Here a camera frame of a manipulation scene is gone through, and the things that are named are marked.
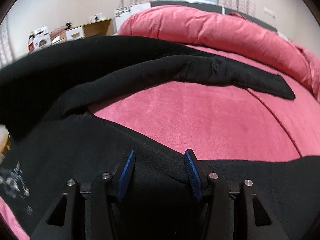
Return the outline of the grey bed headboard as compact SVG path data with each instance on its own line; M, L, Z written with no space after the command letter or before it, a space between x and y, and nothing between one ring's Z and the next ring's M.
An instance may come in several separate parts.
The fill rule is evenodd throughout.
M223 15L240 15L240 17L245 18L265 29L268 29L270 31L274 31L277 32L277 28L253 17L247 14L244 14L242 12L233 10L233 9L229 9L229 8L225 8L225 7L221 7L219 5L213 5L213 4L204 4L204 3L194 3L194 2L182 2L182 1L155 1L155 2L151 2L151 7L157 7L157 6L161 6L161 5L181 5L181 6L185 6L185 7L190 7L190 8L195 8L195 9L199 9L201 11L206 11L206 12L216 12L216 13L220 13Z

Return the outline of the wooden shelf desk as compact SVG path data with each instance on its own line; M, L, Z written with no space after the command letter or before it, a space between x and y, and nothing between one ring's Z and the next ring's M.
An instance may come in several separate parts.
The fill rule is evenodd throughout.
M74 41L94 36L114 34L112 19L98 20L65 30L55 30L50 34L52 44Z

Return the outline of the white appliance box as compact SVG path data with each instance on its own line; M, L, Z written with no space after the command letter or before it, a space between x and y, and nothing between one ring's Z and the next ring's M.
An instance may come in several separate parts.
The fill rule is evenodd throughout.
M47 26L33 30L29 34L28 51L29 54L51 46L51 39Z

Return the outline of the pink folded duvet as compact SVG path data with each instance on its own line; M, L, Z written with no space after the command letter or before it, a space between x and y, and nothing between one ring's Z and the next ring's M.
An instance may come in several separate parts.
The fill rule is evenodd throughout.
M289 75L319 99L319 57L240 14L162 5L131 15L118 34L235 53Z

